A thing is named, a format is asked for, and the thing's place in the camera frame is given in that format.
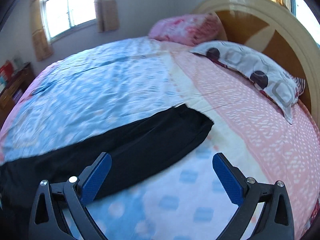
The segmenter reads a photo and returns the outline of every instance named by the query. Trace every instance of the pink pillow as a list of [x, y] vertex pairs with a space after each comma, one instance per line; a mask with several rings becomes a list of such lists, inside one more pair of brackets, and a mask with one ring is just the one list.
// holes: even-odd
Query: pink pillow
[[214, 14], [187, 14], [158, 21], [149, 37], [158, 41], [172, 41], [188, 46], [214, 40], [223, 29]]

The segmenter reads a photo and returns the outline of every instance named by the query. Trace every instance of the white wall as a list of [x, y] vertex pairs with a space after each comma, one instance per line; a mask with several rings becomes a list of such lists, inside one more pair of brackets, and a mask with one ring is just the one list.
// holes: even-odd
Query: white wall
[[117, 0], [120, 28], [97, 32], [97, 26], [75, 31], [52, 43], [54, 54], [36, 61], [32, 46], [29, 20], [30, 0], [20, 0], [0, 32], [0, 66], [19, 53], [23, 61], [32, 63], [35, 74], [53, 62], [85, 49], [126, 38], [148, 34], [160, 19], [189, 13], [201, 0]]

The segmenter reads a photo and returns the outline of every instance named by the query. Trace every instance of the black trousers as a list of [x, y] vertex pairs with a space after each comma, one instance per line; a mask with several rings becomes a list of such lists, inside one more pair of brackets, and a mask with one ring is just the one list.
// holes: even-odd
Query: black trousers
[[91, 165], [101, 152], [107, 152], [112, 167], [96, 196], [102, 198], [181, 160], [205, 140], [212, 125], [207, 116], [183, 104], [41, 156], [5, 163], [0, 167], [4, 212], [26, 239], [41, 180], [67, 181]]

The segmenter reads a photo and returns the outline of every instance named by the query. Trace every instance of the wooden headboard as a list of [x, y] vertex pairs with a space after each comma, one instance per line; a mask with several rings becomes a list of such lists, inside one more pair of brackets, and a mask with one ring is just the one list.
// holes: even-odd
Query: wooden headboard
[[307, 87], [301, 101], [320, 127], [320, 50], [304, 26], [270, 0], [204, 0], [193, 13], [215, 12], [228, 41], [272, 58]]

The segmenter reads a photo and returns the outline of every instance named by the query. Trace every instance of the blue rubber pad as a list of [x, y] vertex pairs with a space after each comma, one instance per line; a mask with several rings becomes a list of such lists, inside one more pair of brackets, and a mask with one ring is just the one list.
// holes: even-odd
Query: blue rubber pad
[[243, 188], [218, 154], [213, 156], [212, 166], [231, 202], [241, 206], [244, 200]]
[[84, 205], [88, 205], [94, 200], [110, 169], [111, 156], [106, 154], [82, 186], [80, 200]]

